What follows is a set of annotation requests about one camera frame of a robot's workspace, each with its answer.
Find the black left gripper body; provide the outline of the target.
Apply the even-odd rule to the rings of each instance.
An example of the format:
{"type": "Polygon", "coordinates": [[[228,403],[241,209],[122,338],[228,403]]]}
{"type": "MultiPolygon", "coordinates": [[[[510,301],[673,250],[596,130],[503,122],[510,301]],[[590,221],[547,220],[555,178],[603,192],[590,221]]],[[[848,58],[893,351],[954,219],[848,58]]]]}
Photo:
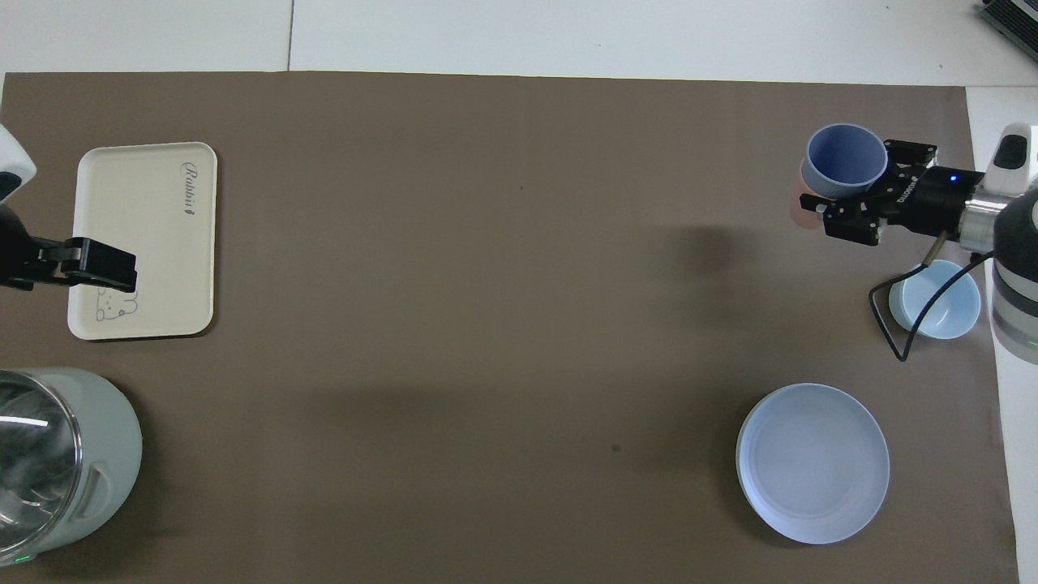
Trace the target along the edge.
{"type": "Polygon", "coordinates": [[[19,216],[1,207],[1,286],[31,291],[37,282],[73,287],[62,272],[66,244],[47,238],[30,237],[19,216]]]}

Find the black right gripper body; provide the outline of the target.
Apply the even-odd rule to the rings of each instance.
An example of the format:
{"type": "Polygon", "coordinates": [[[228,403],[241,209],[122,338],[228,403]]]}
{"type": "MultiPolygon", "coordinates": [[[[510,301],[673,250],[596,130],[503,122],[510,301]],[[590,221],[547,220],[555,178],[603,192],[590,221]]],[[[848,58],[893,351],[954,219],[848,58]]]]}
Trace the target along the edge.
{"type": "Polygon", "coordinates": [[[894,171],[890,198],[880,217],[919,235],[960,237],[965,204],[984,174],[944,166],[909,166],[894,171]]]}

